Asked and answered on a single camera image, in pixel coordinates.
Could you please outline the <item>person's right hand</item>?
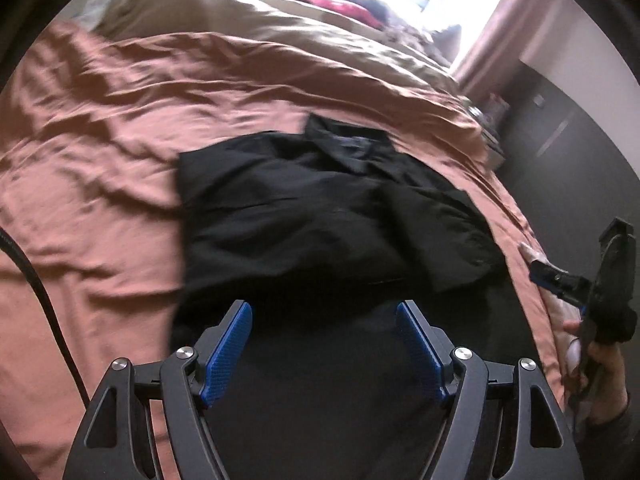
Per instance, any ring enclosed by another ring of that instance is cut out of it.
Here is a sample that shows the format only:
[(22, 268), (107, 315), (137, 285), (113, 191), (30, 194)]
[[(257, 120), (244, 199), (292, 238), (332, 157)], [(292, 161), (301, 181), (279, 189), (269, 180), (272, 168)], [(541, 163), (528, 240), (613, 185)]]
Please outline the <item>person's right hand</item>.
[(597, 367), (594, 375), (596, 384), (590, 386), (589, 379), (577, 367), (567, 367), (563, 376), (564, 387), (573, 396), (578, 396), (585, 388), (589, 389), (582, 419), (588, 425), (602, 426), (628, 408), (625, 361), (620, 344), (607, 346), (593, 341), (587, 347), (587, 354)]

